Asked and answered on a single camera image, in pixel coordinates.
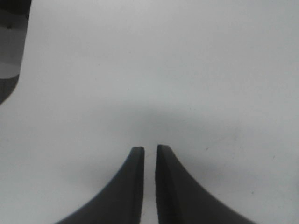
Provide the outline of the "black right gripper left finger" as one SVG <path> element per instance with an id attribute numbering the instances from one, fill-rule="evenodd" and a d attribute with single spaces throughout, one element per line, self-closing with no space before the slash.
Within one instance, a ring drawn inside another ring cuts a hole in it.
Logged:
<path id="1" fill-rule="evenodd" d="M 59 224 L 139 224 L 144 187 L 143 147 L 133 147 L 113 179 Z"/>

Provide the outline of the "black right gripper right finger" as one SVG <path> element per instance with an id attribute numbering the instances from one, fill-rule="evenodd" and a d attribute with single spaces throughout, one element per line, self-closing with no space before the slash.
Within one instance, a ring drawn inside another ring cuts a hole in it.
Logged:
<path id="1" fill-rule="evenodd" d="M 169 146 L 158 145 L 155 170 L 161 224 L 246 224 L 248 221 L 201 187 Z"/>

